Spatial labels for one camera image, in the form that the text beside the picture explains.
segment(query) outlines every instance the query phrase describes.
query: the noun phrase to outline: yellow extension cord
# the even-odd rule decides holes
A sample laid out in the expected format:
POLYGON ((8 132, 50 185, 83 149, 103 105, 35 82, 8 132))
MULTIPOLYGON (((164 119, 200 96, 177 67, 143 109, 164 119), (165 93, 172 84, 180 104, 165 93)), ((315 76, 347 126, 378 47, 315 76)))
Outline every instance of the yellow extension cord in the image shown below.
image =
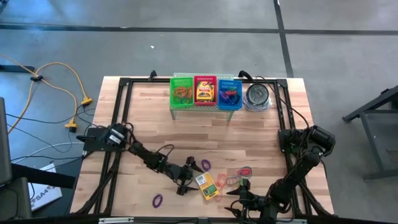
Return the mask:
MULTIPOLYGON (((32 72, 32 71, 30 71, 29 69, 27 69, 25 66, 21 65, 20 63, 18 63, 18 62, 15 61, 15 60, 9 58, 8 56, 6 56, 6 55, 1 55, 1 56, 4 57, 4 58, 6 58, 6 59, 8 59, 8 60, 10 60, 12 63, 14 63, 14 64, 20 66, 21 68, 27 70, 27 71, 28 71, 29 73, 31 73, 35 78, 38 77, 38 74, 39 74, 39 72, 41 71, 41 69, 43 69, 43 68, 45 68, 45 67, 48 67, 48 66, 50 66, 50 65, 63 65, 63 66, 65 66, 65 67, 67 67, 70 71, 72 71, 72 72, 76 75, 77 80, 79 81, 79 84, 80 84, 80 87, 81 87, 81 91, 83 92, 83 101, 81 102, 81 104, 82 104, 82 105, 89 105, 89 104, 93 101, 93 99, 87 97, 86 92, 85 92, 85 89, 83 88, 83 84, 81 83, 81 80, 80 80, 79 75, 77 74, 77 72, 74 71, 74 69, 72 69, 72 68, 71 68, 69 65, 67 65, 67 64, 64 64, 64 63, 61 63, 61 62, 52 62, 52 63, 48 63, 48 64, 46 64, 46 65, 41 66, 39 69, 36 70, 36 72, 32 72)), ((73 100, 75 101, 75 113, 74 113, 73 118, 69 121, 69 123, 67 123, 67 124, 65 125, 65 127, 66 127, 66 128, 77 128, 77 124, 75 123, 75 116, 76 116, 76 114, 77 114, 77 100, 76 100, 76 97, 75 97, 71 92, 69 92, 68 90, 65 90, 65 89, 63 89, 63 88, 54 86, 54 85, 50 84, 49 82, 47 82, 47 81, 44 80, 44 79, 42 79, 41 81, 43 81, 45 84, 47 84, 48 86, 51 86, 51 87, 54 88, 54 89, 61 90, 61 91, 64 91, 65 93, 68 93, 68 94, 73 98, 73 100)), ((25 112, 26 112, 26 110, 27 110, 27 108, 28 108, 28 106, 29 106, 29 104, 30 104, 30 101, 31 101, 31 99, 32 99, 33 84, 34 84, 34 81, 32 81, 32 83, 30 84, 29 95, 28 95, 28 98, 27 98, 27 102, 26 102, 26 104, 25 104, 25 108, 22 110, 22 113, 19 115, 19 118, 16 120, 16 122, 15 122, 15 123, 11 126, 11 128, 8 130, 8 134, 15 128, 15 126, 17 126, 18 122, 21 120, 21 117, 24 116, 24 114, 25 114, 25 112)))

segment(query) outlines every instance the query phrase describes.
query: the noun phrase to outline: green basket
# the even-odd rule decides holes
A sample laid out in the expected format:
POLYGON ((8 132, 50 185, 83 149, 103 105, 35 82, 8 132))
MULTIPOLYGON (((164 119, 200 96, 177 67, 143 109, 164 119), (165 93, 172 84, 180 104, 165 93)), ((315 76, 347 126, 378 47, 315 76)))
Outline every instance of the green basket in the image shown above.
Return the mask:
POLYGON ((170 106, 173 108, 188 108, 193 106, 193 78, 171 78, 170 79, 170 106), (177 87, 191 88, 192 94, 190 99, 182 99, 179 96, 174 96, 174 89, 177 87))

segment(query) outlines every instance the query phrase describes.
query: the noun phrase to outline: red basket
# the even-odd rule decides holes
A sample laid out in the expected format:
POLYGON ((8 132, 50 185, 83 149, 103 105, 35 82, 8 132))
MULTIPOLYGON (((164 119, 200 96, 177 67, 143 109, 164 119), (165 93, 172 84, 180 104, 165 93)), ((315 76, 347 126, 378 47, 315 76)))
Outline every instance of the red basket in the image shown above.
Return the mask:
POLYGON ((194 104, 199 105, 199 106, 213 106, 217 104, 217 77, 216 76, 195 76, 193 79, 193 83, 195 85, 195 100, 194 104), (214 89, 214 95, 213 95, 213 101, 212 102, 199 102, 197 100, 197 88, 198 88, 198 82, 213 82, 213 89, 214 89))

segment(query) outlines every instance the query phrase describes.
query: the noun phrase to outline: gray floor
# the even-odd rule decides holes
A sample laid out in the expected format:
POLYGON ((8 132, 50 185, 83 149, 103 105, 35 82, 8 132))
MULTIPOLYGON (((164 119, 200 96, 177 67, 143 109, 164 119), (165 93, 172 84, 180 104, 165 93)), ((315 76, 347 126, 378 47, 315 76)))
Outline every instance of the gray floor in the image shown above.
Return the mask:
MULTIPOLYGON (((398 29, 398 3, 393 0, 281 0, 280 5, 287 29, 398 29)), ((0 22, 277 28, 271 0, 10 0, 0 15, 0 22)), ((348 218, 398 222, 398 179, 362 180, 363 174, 376 171, 376 163, 362 124, 359 121, 344 124, 341 120, 384 89, 398 84, 398 36, 288 35, 287 43, 294 77, 305 79, 315 123, 336 134, 335 150, 325 159, 335 213, 348 218)), ((2 54, 26 65, 38 67, 53 61, 70 64, 95 101, 105 75, 148 75, 153 69, 159 75, 173 72, 237 74, 245 70, 253 75, 286 77, 278 34, 1 30, 0 46, 2 54)), ((0 63, 9 62, 0 58, 0 63)), ((75 77, 64 68, 49 68, 43 75, 81 99, 75 77)), ((29 84, 27 75, 0 74, 0 96, 6 99, 8 113, 21 112, 29 84)), ((72 107, 68 95, 39 84, 25 117, 61 120, 72 115, 72 107)), ((79 121, 79 125, 85 126, 85 123, 79 121)), ((69 141, 67 130, 62 126, 63 123, 21 121, 18 128, 56 144, 69 141)), ((12 158, 46 146, 18 130, 9 137, 12 158)), ((44 154, 79 156, 81 145, 74 145, 66 155, 51 149, 41 153, 44 154)), ((48 159, 35 158, 21 164, 41 167, 48 162, 48 159)))

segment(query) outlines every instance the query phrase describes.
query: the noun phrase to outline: plastic basket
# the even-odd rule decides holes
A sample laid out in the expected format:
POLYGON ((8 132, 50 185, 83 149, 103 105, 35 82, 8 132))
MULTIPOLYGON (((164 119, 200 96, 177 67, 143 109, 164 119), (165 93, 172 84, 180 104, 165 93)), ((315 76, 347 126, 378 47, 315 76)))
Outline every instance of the plastic basket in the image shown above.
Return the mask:
POLYGON ((213 106, 217 104, 217 77, 213 75, 206 75, 206 76, 195 76, 194 78, 195 81, 195 105, 198 106, 213 106), (197 88, 198 88, 198 82, 213 82, 214 84, 214 101, 212 102, 199 102, 197 101, 197 88))
POLYGON ((188 108, 193 106, 193 78, 171 78, 170 79, 170 106, 173 108, 188 108), (186 89, 191 88, 191 97, 181 98, 174 95, 174 89, 178 87, 185 87, 186 89))
POLYGON ((241 81, 233 81, 233 80, 219 80, 218 81, 218 89, 219 91, 224 90, 236 90, 236 94, 239 96, 239 101, 236 104, 231 104, 220 97, 220 93, 218 92, 218 108, 220 110, 239 110, 242 108, 242 82, 241 81))

